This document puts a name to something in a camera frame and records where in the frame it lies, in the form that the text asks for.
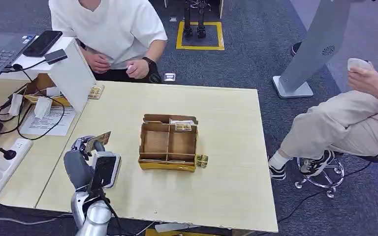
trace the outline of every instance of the black pants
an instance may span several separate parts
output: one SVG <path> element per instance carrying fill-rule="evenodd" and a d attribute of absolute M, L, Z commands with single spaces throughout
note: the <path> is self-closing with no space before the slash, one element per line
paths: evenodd
<path fill-rule="evenodd" d="M 143 79 L 130 78 L 123 70 L 108 70 L 103 74 L 94 73 L 96 80 L 102 81 L 117 81 L 117 82 L 132 82 L 132 83 L 147 83 L 147 84 L 161 84 L 161 78 L 158 71 L 150 71 L 149 74 Z"/>

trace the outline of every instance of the white sock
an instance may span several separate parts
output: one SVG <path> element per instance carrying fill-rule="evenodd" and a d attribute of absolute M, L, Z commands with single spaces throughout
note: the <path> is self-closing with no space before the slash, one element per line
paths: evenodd
<path fill-rule="evenodd" d="M 290 158 L 284 158 L 279 154 L 279 152 L 276 151 L 276 153 L 269 160 L 269 166 L 273 166 L 274 168 L 280 170 L 288 161 L 290 161 Z"/>

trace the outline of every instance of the light wood tabletop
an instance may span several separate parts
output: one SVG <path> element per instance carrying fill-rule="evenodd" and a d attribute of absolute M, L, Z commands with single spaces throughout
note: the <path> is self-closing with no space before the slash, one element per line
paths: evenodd
<path fill-rule="evenodd" d="M 8 96 L 25 83 L 21 80 L 0 80 L 0 105 L 6 102 Z M 66 136 L 44 136 L 33 141 L 30 151 L 1 191 L 0 203 L 15 207 L 35 207 L 78 119 L 79 115 L 76 115 Z M 2 131 L 10 130 L 16 125 L 17 118 L 6 122 Z M 28 138 L 37 137 L 34 135 L 25 136 Z M 16 131 L 0 135 L 0 147 L 9 149 L 17 138 L 21 137 Z"/>
<path fill-rule="evenodd" d="M 122 166 L 105 192 L 119 217 L 278 231 L 255 89 L 103 83 L 101 99 L 88 102 L 64 151 L 79 137 L 112 131 L 106 150 L 119 153 Z M 195 116 L 197 153 L 209 156 L 207 168 L 142 170 L 144 114 Z M 69 212 L 73 193 L 62 155 L 36 208 Z"/>

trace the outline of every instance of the white t-shirt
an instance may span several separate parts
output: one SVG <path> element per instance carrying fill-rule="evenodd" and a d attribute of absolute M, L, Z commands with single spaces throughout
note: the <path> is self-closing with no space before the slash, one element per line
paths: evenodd
<path fill-rule="evenodd" d="M 102 0 L 95 11 L 79 0 L 49 0 L 53 30 L 74 31 L 92 53 L 108 56 L 111 69 L 142 58 L 154 40 L 167 40 L 148 0 Z"/>

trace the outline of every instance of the black phone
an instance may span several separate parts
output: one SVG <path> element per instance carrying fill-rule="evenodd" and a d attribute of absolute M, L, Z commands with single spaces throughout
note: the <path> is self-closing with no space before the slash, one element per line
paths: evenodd
<path fill-rule="evenodd" d="M 23 52 L 27 57 L 43 57 L 63 35 L 61 31 L 46 30 Z"/>
<path fill-rule="evenodd" d="M 114 155 L 100 157 L 96 160 L 94 177 L 88 186 L 89 193 L 113 183 L 116 177 L 116 162 L 117 157 Z"/>

